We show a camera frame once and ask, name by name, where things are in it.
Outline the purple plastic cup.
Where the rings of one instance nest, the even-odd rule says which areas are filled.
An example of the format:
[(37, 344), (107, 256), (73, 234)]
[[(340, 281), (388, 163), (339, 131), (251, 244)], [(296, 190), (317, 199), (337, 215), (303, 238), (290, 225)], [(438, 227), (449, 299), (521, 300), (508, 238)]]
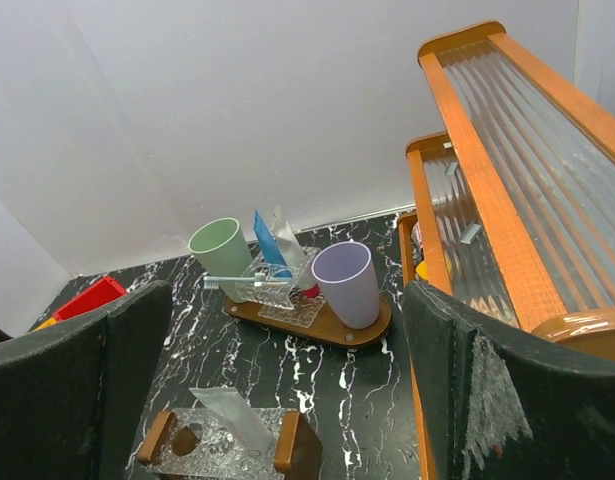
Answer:
[(360, 330), (376, 322), (380, 294), (366, 245), (342, 242), (323, 249), (313, 260), (311, 273), (344, 325)]

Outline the silver toothpaste tube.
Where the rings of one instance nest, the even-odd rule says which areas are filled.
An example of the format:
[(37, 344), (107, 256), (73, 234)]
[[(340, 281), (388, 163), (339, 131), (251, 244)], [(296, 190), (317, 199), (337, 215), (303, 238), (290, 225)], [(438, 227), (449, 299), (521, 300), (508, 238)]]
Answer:
[(292, 273), (298, 273), (296, 285), (307, 298), (316, 298), (320, 293), (317, 282), (311, 275), (308, 257), (299, 244), (289, 222), (285, 218), (281, 207), (276, 206), (273, 212), (272, 234), (287, 266)]

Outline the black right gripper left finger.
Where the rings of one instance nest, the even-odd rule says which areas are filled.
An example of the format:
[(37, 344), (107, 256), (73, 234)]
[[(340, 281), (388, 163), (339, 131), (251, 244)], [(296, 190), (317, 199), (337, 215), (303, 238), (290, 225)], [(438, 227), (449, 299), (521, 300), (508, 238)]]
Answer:
[(0, 343), (0, 479), (120, 479), (172, 318), (154, 281)]

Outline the light blue toothbrush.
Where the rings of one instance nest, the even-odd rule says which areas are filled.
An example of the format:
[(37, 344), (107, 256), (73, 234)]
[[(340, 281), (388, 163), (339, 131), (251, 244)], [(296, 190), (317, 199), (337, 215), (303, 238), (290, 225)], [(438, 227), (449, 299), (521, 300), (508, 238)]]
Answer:
[[(290, 284), (292, 281), (291, 277), (278, 277), (278, 276), (273, 276), (273, 277), (287, 279), (288, 282), (286, 284)], [(245, 284), (252, 284), (254, 287), (256, 287), (254, 285), (254, 275), (249, 276), (249, 277), (204, 275), (202, 279), (203, 279), (203, 288), (206, 290), (217, 290), (220, 288), (220, 285), (222, 283), (245, 283)]]

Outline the clear acrylic toothbrush holder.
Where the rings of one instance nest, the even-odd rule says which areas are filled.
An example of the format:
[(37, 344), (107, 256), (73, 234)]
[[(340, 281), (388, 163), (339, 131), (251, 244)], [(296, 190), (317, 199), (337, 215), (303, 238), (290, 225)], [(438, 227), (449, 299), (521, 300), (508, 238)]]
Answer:
[[(320, 252), (319, 247), (303, 247), (308, 257), (308, 264)], [(252, 284), (239, 283), (237, 291), (247, 302), (258, 304), (254, 312), (265, 320), (279, 321), (283, 325), (310, 328), (325, 303), (322, 294), (316, 298), (307, 298), (296, 285), (298, 273), (291, 272), (292, 281), (285, 285), (267, 285), (259, 288)], [(257, 253), (249, 267), (243, 273), (243, 277), (253, 276), (256, 272), (265, 272), (269, 276), (280, 270), (280, 267), (265, 262), (263, 255)]]

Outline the wood acrylic toothbrush stand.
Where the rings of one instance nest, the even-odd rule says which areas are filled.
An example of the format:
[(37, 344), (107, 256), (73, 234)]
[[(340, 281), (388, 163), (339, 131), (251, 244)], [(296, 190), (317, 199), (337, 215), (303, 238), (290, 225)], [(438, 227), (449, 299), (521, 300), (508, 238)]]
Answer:
[(203, 408), (159, 412), (137, 461), (159, 479), (318, 479), (322, 443), (305, 415), (284, 408), (256, 413), (274, 435), (271, 450), (250, 456)]

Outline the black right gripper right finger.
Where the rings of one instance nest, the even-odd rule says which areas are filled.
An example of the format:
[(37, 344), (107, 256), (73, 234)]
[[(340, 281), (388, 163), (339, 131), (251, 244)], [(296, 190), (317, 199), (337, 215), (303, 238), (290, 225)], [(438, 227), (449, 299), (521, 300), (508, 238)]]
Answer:
[(441, 479), (615, 479), (615, 362), (424, 283), (403, 316)]

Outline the green plastic cup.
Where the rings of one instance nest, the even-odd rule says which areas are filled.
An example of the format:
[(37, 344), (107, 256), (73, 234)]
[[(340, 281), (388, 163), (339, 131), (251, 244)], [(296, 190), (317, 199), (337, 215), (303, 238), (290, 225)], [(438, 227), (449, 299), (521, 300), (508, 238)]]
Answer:
[[(253, 261), (240, 223), (231, 217), (202, 226), (190, 238), (188, 248), (210, 276), (242, 277)], [(238, 284), (222, 283), (220, 289), (232, 302), (243, 303)]]

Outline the blue toothpaste tube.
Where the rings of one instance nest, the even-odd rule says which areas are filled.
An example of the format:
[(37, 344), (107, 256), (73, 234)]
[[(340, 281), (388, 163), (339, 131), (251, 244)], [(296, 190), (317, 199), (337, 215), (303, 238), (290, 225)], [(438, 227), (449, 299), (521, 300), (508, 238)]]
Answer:
[(291, 278), (291, 272), (286, 269), (286, 261), (262, 215), (255, 211), (253, 231), (258, 241), (260, 252), (266, 263), (280, 267), (274, 276), (278, 278)]

